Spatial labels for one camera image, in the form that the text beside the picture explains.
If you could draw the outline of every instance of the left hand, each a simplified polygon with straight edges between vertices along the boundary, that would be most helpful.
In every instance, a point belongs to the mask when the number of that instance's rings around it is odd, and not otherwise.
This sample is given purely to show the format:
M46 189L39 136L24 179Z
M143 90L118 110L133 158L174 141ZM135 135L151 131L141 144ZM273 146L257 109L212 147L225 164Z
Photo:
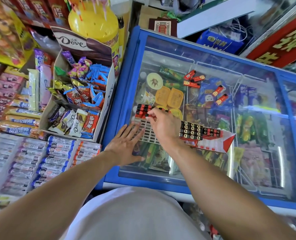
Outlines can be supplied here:
M105 152L112 153L112 156L116 160L116 165L118 166L124 166L136 161L145 160L144 157L132 155L134 145L139 141L145 132L145 130L142 129L138 135L132 139L138 131L140 124L136 124L136 126L132 129L134 125L134 122L132 122L129 126L124 125L104 150Z

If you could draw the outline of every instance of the forearm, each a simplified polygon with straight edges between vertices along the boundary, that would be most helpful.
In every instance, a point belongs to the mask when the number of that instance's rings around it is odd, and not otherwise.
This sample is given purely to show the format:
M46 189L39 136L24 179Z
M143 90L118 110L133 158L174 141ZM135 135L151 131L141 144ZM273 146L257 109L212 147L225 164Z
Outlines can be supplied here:
M225 239L267 239L271 232L279 239L293 237L295 232L258 198L182 141L171 148L166 151L179 166L195 201Z
M59 239L94 186L114 166L109 156L100 153L0 211L0 239Z

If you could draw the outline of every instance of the white shelf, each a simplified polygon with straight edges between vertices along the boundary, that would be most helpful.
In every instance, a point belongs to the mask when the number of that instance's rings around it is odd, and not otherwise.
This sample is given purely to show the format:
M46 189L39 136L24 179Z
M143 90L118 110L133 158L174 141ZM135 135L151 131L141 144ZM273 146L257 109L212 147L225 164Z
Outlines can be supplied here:
M160 1L158 0L134 0L136 2L139 2L139 3L143 3L143 4L147 4L146 6L151 6L151 7L155 7L155 8L159 8L159 9L162 9L162 10L165 10L165 11L172 11L173 8L172 7L165 7L165 6L162 6Z

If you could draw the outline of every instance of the white shirt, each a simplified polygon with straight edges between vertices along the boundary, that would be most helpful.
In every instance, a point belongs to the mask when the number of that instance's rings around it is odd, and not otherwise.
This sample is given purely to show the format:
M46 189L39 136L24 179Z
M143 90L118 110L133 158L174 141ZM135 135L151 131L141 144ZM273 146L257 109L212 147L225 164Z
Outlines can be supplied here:
M156 190L122 187L87 202L65 240L211 239L177 201Z

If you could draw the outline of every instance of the blue freezer frame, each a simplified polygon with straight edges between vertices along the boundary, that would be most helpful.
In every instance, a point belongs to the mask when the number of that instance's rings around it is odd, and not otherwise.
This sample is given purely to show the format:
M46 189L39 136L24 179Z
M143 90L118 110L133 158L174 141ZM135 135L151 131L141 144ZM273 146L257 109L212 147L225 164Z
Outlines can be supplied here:
M142 30L139 26L135 27L132 31L128 48L126 51L125 59L123 62L123 67L118 80L118 86L112 108L110 111L109 119L106 126L106 131L103 138L103 148L113 139L117 131L124 125L128 124L130 121L132 103L134 100L136 86L138 82L138 76L141 68L142 58L145 50L146 40L148 36L158 38L160 40L165 40L170 43L178 44L181 46L189 47L198 51L209 53L215 56L219 56L228 60L232 60L238 63L243 63L250 65L252 67L263 68L267 71L274 72L276 79L280 85L282 96L285 101L286 109L289 115L290 127L292 129L293 141L296 153L296 125L292 114L291 104L287 97L286 90L283 86L283 81L290 81L296 83L296 74L287 72L278 68L266 66L264 64L257 63L255 61L240 58L238 56L225 54L223 52L218 52L212 49L203 48L193 43L186 43L169 36L159 35L150 31ZM172 191L177 193L191 194L190 190L186 186L172 185L169 183L155 182L138 180L132 178L119 177L119 167L113 167L105 176L104 182L115 183L121 185L129 186L141 186L148 187L155 190ZM296 202L274 200L267 198L260 198L266 205L296 209Z

